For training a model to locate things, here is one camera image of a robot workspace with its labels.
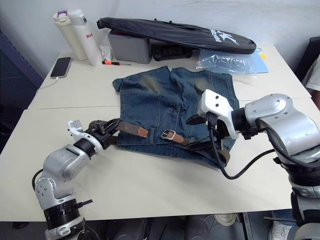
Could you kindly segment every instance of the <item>white table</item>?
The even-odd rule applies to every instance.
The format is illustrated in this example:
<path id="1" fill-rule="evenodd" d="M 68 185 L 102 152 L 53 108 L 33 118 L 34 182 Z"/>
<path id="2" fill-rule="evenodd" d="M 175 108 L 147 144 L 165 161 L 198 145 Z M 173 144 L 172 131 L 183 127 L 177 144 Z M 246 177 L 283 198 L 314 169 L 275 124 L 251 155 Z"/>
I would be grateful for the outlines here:
<path id="1" fill-rule="evenodd" d="M 310 98 L 293 103 L 320 127 L 320 112 Z M 74 143 L 68 121 L 79 119 L 86 128 L 92 120 L 119 115 L 118 106 L 25 110 L 0 156 L 0 221 L 45 221 L 31 179 L 49 153 Z M 240 136 L 230 152 L 227 172 L 237 173 L 271 148 L 265 134 L 247 141 Z M 75 179 L 76 199 L 93 200 L 80 209 L 87 220 L 290 208 L 288 175 L 274 157 L 264 156 L 242 177 L 228 180 L 220 171 L 188 160 L 111 146 L 94 156 Z"/>
<path id="2" fill-rule="evenodd" d="M 257 79 L 246 75 L 234 75 L 233 86 L 239 101 L 253 101 L 274 93 L 286 94 L 293 99 L 311 97 L 274 46 L 263 46 L 261 49 L 268 56 L 264 62 L 269 73 L 258 74 Z M 112 86 L 113 80 L 117 78 L 124 78 L 162 66 L 168 66 L 170 69 L 185 67 L 191 71 L 197 71 L 195 56 L 159 62 L 152 60 L 150 64 L 130 63 L 132 64 L 130 66 L 93 67 L 87 60 L 73 60 L 67 77 L 59 79 L 50 87 L 39 90 L 29 109 L 120 106 L 120 98 Z M 54 81 L 49 74 L 41 87 L 48 86 Z"/>

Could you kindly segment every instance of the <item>white wall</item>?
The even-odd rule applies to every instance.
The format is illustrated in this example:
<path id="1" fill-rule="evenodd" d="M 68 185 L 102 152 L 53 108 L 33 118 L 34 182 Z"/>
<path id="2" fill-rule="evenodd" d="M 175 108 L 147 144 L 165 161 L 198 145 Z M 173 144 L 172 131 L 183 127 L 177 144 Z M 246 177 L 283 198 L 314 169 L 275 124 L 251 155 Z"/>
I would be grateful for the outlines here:
<path id="1" fill-rule="evenodd" d="M 293 70 L 309 38 L 320 36 L 319 0 L 1 0 L 0 28 L 44 77 L 60 52 L 71 51 L 52 15 L 76 8 L 83 10 L 98 44 L 108 31 L 97 28 L 99 18 L 157 18 L 275 45 Z"/>

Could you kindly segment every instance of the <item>white cloth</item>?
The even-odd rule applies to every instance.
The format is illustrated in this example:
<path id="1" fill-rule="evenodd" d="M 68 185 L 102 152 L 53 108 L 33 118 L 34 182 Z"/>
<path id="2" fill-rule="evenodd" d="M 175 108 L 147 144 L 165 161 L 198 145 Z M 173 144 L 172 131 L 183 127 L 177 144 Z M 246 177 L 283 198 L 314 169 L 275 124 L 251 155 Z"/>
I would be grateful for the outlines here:
<path id="1" fill-rule="evenodd" d="M 320 55 L 309 68 L 302 84 L 311 90 L 320 91 Z"/>

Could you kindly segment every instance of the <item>black bag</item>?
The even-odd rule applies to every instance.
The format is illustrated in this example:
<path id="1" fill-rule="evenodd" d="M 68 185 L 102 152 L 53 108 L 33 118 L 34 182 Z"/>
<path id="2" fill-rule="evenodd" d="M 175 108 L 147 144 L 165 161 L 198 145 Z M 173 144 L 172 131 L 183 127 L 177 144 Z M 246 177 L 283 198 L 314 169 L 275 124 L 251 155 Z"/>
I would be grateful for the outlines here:
<path id="1" fill-rule="evenodd" d="M 104 17 L 97 26 L 196 49 L 252 54 L 257 47 L 254 41 L 234 33 L 156 19 Z"/>

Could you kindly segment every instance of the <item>smartphone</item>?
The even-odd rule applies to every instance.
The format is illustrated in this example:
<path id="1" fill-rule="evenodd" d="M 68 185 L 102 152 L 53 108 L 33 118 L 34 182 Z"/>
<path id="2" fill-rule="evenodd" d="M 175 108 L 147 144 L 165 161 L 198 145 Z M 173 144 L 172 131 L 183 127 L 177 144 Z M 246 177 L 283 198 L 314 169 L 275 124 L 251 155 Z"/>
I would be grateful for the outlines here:
<path id="1" fill-rule="evenodd" d="M 68 74 L 71 64 L 71 57 L 60 57 L 56 60 L 50 77 L 55 79 L 56 77 L 65 78 Z"/>

